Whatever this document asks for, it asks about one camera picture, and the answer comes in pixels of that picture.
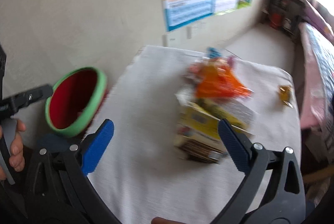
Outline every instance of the green rim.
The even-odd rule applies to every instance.
[[[97,109],[99,108],[101,101],[103,100],[104,93],[106,91],[106,75],[104,74],[103,71],[95,68],[95,67],[82,67],[79,69],[76,69],[74,71],[71,71],[70,73],[66,74],[63,76],[54,86],[53,86],[53,91],[55,91],[59,85],[68,77],[71,75],[83,71],[83,70],[93,70],[97,73],[97,81],[96,81],[96,86],[94,89],[94,92],[91,96],[91,99],[89,100],[87,106],[84,108],[83,112],[81,115],[76,119],[75,122],[73,122],[70,126],[64,129],[57,129],[50,118],[50,103],[52,100],[52,96],[49,97],[46,100],[46,105],[45,105],[45,117],[46,121],[51,127],[52,130],[54,130],[56,133],[66,136],[66,137],[74,137],[81,133],[91,122],[93,119]]]

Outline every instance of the orange plastic bag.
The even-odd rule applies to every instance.
[[[250,97],[252,92],[232,74],[230,66],[219,60],[209,62],[201,71],[203,80],[196,89],[197,98]]]

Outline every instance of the red object on shelf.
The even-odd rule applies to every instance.
[[[282,19],[283,15],[278,14],[278,13],[272,13],[269,16],[270,19],[270,26],[274,29],[278,29],[280,26],[282,26]]]

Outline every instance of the pile of snack packages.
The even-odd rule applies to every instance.
[[[180,119],[174,146],[183,159],[218,163],[227,150],[218,135],[218,122],[227,119],[235,132],[247,132],[255,113],[244,105],[253,92],[233,74],[234,58],[215,48],[188,68],[187,82],[176,93]]]

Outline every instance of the purple pillow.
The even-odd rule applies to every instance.
[[[326,39],[328,39],[331,43],[334,43],[332,27],[326,23],[319,12],[308,1],[306,1],[305,4],[304,19],[317,29]]]

